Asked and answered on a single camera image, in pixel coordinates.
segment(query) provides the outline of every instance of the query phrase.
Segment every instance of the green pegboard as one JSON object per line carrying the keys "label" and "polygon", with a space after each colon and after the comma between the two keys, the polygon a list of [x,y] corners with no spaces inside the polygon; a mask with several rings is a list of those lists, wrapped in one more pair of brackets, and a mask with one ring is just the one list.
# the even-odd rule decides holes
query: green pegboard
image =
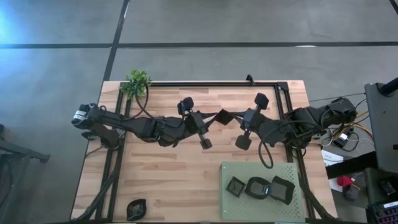
{"label": "green pegboard", "polygon": [[[266,169],[260,162],[223,162],[220,172],[220,213],[222,220],[305,222],[303,198],[295,164],[275,163],[274,168]],[[271,197],[264,200],[254,199],[244,192],[237,198],[226,190],[228,183],[234,176],[247,183],[251,177],[262,177],[271,182],[276,175],[296,186],[290,205]]]}

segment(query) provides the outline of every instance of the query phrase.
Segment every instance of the gray floor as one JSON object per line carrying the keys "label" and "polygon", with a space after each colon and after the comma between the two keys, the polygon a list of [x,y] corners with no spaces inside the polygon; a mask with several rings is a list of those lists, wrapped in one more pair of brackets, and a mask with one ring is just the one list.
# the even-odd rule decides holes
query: gray floor
{"label": "gray floor", "polygon": [[[0,44],[112,43],[122,4],[3,0]],[[398,15],[388,0],[131,0],[120,43],[321,41],[398,41]],[[87,145],[70,120],[79,104],[97,102],[109,52],[0,49],[6,138],[51,154],[48,164],[31,162],[9,216],[13,223],[68,220]],[[309,100],[316,100],[395,78],[396,58],[398,47],[118,49],[110,80],[122,80],[132,68],[154,80],[242,80],[250,73],[258,80],[305,80]],[[351,154],[328,150],[353,157],[372,147],[363,144]],[[340,217],[364,221],[353,215],[363,212],[353,205],[361,205],[334,196]]]}

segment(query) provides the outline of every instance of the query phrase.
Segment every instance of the wooden tabletop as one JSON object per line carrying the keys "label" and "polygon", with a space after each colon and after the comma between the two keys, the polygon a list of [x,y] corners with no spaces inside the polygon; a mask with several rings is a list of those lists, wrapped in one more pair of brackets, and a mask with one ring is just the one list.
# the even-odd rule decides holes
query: wooden tabletop
{"label": "wooden tabletop", "polygon": [[[309,106],[304,82],[287,82],[293,108]],[[119,85],[120,82],[104,82],[98,105],[105,105],[108,111],[114,111]],[[194,100],[194,110],[207,113],[218,112],[222,108],[227,111],[254,108],[256,94],[263,93],[269,99],[268,108],[263,113],[269,118],[279,119],[275,92],[271,87],[150,87],[149,93],[147,111],[150,114],[177,117],[177,103],[188,96]],[[287,111],[283,93],[282,101],[284,111]],[[137,103],[132,105],[130,114],[136,114]],[[242,130],[238,122],[232,121],[227,126],[213,123],[206,134],[213,147],[204,151],[197,135],[172,148],[142,142],[128,133],[114,221],[126,221],[128,203],[144,198],[147,200],[147,214],[140,222],[220,222],[218,168],[221,162],[259,161],[259,138],[252,134],[251,147],[243,151],[234,145],[240,134]],[[99,141],[90,142],[88,152],[99,146]],[[286,162],[283,144],[269,149],[275,162]],[[100,150],[85,160],[72,218],[81,215],[98,193],[105,157],[106,151]],[[304,161],[312,192],[326,210],[337,217],[320,148],[316,145],[307,147]],[[107,199],[104,214],[109,203]]]}

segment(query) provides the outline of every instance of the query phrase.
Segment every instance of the potted plant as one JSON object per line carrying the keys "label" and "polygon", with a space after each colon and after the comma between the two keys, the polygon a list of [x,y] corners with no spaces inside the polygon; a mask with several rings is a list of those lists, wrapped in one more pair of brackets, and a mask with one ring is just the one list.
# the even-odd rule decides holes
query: potted plant
{"label": "potted plant", "polygon": [[128,99],[132,99],[136,94],[137,96],[144,96],[146,93],[146,85],[150,86],[152,80],[147,76],[147,72],[131,70],[130,76],[126,75],[126,83],[120,88],[124,94],[127,94]]}

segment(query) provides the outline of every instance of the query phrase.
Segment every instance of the red object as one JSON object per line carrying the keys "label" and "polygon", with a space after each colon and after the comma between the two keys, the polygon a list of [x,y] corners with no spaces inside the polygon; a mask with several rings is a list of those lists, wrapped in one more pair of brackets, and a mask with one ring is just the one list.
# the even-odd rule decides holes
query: red object
{"label": "red object", "polygon": [[343,188],[353,183],[354,183],[353,180],[351,180],[351,178],[347,176],[341,176],[337,178],[337,184],[342,186]]}

